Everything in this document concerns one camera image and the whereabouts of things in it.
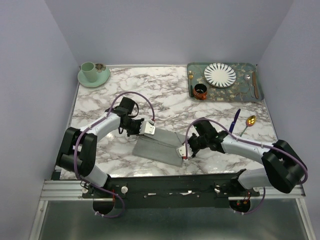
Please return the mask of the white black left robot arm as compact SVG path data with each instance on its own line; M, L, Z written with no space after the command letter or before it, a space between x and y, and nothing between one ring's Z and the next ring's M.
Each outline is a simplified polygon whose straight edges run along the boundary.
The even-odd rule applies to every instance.
M76 167L80 177L94 184L93 191L99 197L107 197L111 191L110 176L96 165L97 143L114 130L126 130L128 136L139 135L144 119L133 119L131 115L137 106L132 99L123 97L111 112L106 111L92 123L67 128L55 164L69 172Z

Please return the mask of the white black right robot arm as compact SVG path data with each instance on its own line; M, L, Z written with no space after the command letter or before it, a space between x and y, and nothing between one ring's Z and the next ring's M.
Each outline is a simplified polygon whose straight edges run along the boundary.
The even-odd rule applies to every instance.
M308 169L292 147L284 140L275 143L249 140L233 135L226 127L218 132L214 120L199 118L190 125L197 134L185 136L185 158L195 157L209 148L222 154L241 156L261 164L262 168L240 170L230 181L230 191L241 196L253 188L273 187L289 194L296 185L308 180Z

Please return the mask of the grey woven cloth napkin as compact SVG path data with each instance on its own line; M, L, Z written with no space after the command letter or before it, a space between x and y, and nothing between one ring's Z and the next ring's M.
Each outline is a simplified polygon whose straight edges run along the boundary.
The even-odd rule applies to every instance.
M182 157L177 153L177 148L183 145L185 136L160 128L155 133L140 135L132 150L137 157L158 161L164 164L181 167Z

